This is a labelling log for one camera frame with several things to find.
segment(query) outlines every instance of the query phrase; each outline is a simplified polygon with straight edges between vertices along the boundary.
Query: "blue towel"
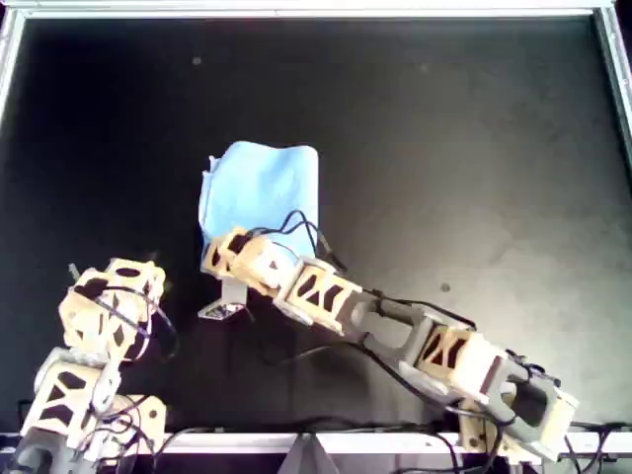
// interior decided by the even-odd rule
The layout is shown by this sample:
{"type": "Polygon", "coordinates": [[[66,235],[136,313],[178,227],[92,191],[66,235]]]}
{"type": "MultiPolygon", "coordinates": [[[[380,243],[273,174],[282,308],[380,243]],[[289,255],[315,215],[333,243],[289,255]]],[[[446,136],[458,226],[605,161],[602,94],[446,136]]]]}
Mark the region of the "blue towel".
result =
{"type": "MultiPolygon", "coordinates": [[[[318,226],[318,154],[313,148],[278,149],[238,141],[220,159],[210,157],[199,195],[204,248],[235,226],[279,228],[295,209],[318,226]]],[[[294,215],[286,228],[299,221],[300,215],[294,215]]],[[[270,237],[298,255],[314,257],[304,226],[290,235],[270,237]]]]}

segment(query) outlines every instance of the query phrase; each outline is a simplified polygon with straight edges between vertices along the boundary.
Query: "black tabletop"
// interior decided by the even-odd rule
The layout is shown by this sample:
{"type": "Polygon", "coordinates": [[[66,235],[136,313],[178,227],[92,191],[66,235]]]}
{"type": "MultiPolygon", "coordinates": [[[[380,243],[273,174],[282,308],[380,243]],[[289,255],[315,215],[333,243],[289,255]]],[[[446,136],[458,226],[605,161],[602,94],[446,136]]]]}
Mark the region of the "black tabletop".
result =
{"type": "Polygon", "coordinates": [[[632,206],[590,19],[47,20],[0,134],[0,431],[62,345],[68,263],[110,257],[167,272],[182,350],[122,390],[177,423],[420,417],[356,355],[265,365],[258,343],[332,339],[265,300],[258,326],[197,319],[219,288],[198,272],[201,171],[243,139],[318,150],[320,222],[356,282],[476,320],[582,418],[630,413],[632,206]]]}

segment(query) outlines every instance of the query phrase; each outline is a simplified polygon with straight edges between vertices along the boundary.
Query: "white frame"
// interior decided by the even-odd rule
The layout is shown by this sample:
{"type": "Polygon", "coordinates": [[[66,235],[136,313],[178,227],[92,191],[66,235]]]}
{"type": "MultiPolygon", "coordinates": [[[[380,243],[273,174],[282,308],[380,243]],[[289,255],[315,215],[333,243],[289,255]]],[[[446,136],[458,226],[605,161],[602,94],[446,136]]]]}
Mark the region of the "white frame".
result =
{"type": "MultiPolygon", "coordinates": [[[[116,18],[458,18],[594,15],[627,150],[632,156],[632,74],[611,0],[6,0],[0,31],[0,132],[24,28],[44,19],[116,18]]],[[[445,434],[457,452],[457,434],[445,434]]],[[[296,434],[184,434],[167,452],[286,453],[296,434]]],[[[448,453],[423,434],[319,434],[335,453],[448,453]]],[[[597,434],[572,433],[577,453],[597,434]]],[[[8,448],[0,453],[13,452],[8,448]]],[[[632,434],[612,434],[605,453],[632,454],[632,434]]]]}
{"type": "MultiPolygon", "coordinates": [[[[18,434],[0,434],[15,437],[18,434]]],[[[442,433],[457,454],[467,451],[459,444],[457,433],[442,433]]],[[[297,434],[182,434],[169,444],[169,454],[287,454],[297,434]]],[[[602,452],[621,457],[632,456],[631,433],[612,433],[602,452]]],[[[329,454],[449,454],[443,441],[426,434],[321,433],[318,439],[329,454]]],[[[569,433],[569,441],[577,454],[594,453],[598,447],[597,433],[569,433]]],[[[0,454],[13,454],[13,447],[0,449],[0,454]]],[[[563,454],[569,450],[563,447],[563,454]]]]}

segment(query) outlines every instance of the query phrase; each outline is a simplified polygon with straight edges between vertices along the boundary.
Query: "wooden robot segment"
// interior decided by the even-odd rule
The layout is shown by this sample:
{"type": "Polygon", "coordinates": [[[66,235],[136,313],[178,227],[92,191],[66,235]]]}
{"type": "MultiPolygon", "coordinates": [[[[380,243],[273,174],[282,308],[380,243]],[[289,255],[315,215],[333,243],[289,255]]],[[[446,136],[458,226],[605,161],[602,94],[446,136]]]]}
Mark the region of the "wooden robot segment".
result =
{"type": "Polygon", "coordinates": [[[89,407],[101,371],[85,365],[56,362],[47,371],[29,414],[22,425],[24,436],[38,428],[67,436],[67,445],[76,448],[96,419],[89,407]]]}
{"type": "Polygon", "coordinates": [[[201,270],[212,274],[217,278],[231,277],[229,262],[219,255],[219,249],[224,242],[224,237],[215,237],[208,246],[201,263],[201,270]]]}
{"type": "Polygon", "coordinates": [[[487,396],[480,393],[481,387],[496,356],[507,358],[504,351],[479,333],[437,326],[422,350],[417,368],[484,402],[487,396]]]}
{"type": "Polygon", "coordinates": [[[438,325],[424,345],[418,368],[430,375],[446,379],[456,368],[463,347],[472,336],[470,331],[454,330],[438,325]]]}
{"type": "Polygon", "coordinates": [[[362,288],[333,272],[305,264],[285,301],[304,311],[314,322],[342,333],[336,318],[354,291],[361,292],[362,288]]]}
{"type": "Polygon", "coordinates": [[[575,412],[579,406],[579,401],[563,392],[559,388],[556,389],[557,399],[553,405],[553,410],[548,417],[548,421],[542,431],[541,442],[555,456],[564,447],[564,436],[566,435],[575,412]]]}
{"type": "Polygon", "coordinates": [[[149,397],[140,404],[133,406],[143,398],[142,395],[117,395],[113,403],[110,415],[124,412],[118,418],[108,424],[102,424],[100,428],[109,428],[117,432],[104,448],[104,457],[116,457],[120,455],[150,454],[157,451],[164,442],[165,422],[167,418],[167,408],[157,397],[149,397]],[[140,439],[140,444],[135,443],[127,452],[120,452],[121,444],[128,444],[136,435],[138,427],[151,442],[151,449],[147,446],[147,440],[140,439]]]}
{"type": "Polygon", "coordinates": [[[232,272],[231,267],[235,257],[244,249],[248,243],[248,231],[243,227],[235,227],[228,232],[222,241],[217,252],[219,256],[228,263],[228,271],[232,272]]]}
{"type": "Polygon", "coordinates": [[[85,352],[100,352],[100,340],[108,320],[108,311],[92,299],[100,297],[112,305],[114,294],[104,292],[110,286],[110,276],[94,269],[84,272],[73,289],[59,304],[59,316],[64,328],[64,342],[85,352]]]}
{"type": "MultiPolygon", "coordinates": [[[[480,411],[478,405],[471,399],[463,401],[459,408],[469,411],[480,411]]],[[[489,452],[496,439],[497,428],[489,421],[459,417],[459,431],[461,445],[469,452],[489,452]]],[[[507,457],[511,464],[521,462],[539,463],[541,458],[520,446],[512,437],[503,434],[498,455],[507,457]]]]}
{"type": "Polygon", "coordinates": [[[136,342],[136,330],[116,316],[110,316],[105,332],[109,335],[107,342],[108,354],[113,359],[123,360],[129,348],[136,342]]]}
{"type": "Polygon", "coordinates": [[[165,272],[153,262],[112,259],[104,273],[87,270],[59,304],[64,342],[87,353],[107,350],[112,357],[124,358],[134,345],[136,330],[94,301],[99,298],[132,322],[148,324],[154,308],[145,298],[129,291],[107,288],[130,288],[146,294],[157,304],[164,291],[164,283],[165,272]]]}
{"type": "Polygon", "coordinates": [[[276,296],[290,277],[292,262],[266,236],[249,240],[232,263],[232,274],[263,296],[276,296]]]}
{"type": "MultiPolygon", "coordinates": [[[[153,262],[112,259],[106,273],[110,276],[112,286],[124,286],[141,292],[156,303],[165,289],[165,271],[153,262]]],[[[153,308],[147,311],[147,302],[141,296],[121,290],[115,291],[115,294],[119,310],[125,315],[137,315],[138,321],[146,322],[154,312],[153,308]]]]}

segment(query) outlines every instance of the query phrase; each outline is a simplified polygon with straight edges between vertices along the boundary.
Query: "gray plastic part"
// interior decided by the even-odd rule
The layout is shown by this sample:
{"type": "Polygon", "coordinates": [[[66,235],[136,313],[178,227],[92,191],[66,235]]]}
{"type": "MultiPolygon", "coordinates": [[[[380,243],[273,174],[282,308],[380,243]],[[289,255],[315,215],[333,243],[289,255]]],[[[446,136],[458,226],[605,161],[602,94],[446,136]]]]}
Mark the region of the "gray plastic part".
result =
{"type": "Polygon", "coordinates": [[[97,465],[79,456],[77,450],[66,446],[66,437],[45,430],[30,429],[22,438],[13,459],[4,474],[23,474],[25,467],[29,472],[44,472],[43,466],[50,463],[49,474],[94,474],[97,465]]]}
{"type": "Polygon", "coordinates": [[[549,417],[557,401],[557,390],[553,381],[529,371],[511,359],[501,359],[496,367],[487,394],[490,397],[485,410],[497,420],[508,423],[506,433],[525,443],[524,447],[537,455],[542,452],[529,445],[541,439],[549,417]],[[511,405],[502,398],[501,386],[505,382],[515,384],[516,393],[511,405]]]}
{"type": "Polygon", "coordinates": [[[223,321],[241,311],[248,302],[248,285],[235,278],[223,278],[221,297],[197,312],[201,319],[223,321]]]}
{"type": "Polygon", "coordinates": [[[299,434],[278,474],[339,474],[339,470],[315,434],[299,434]]]}
{"type": "Polygon", "coordinates": [[[362,341],[367,349],[378,354],[396,368],[400,361],[409,365],[417,363],[424,344],[438,323],[420,308],[380,299],[367,293],[353,293],[345,301],[336,320],[343,325],[346,336],[358,342],[362,341]],[[369,313],[376,313],[410,326],[411,330],[404,344],[399,348],[391,348],[369,334],[362,324],[369,313]]]}

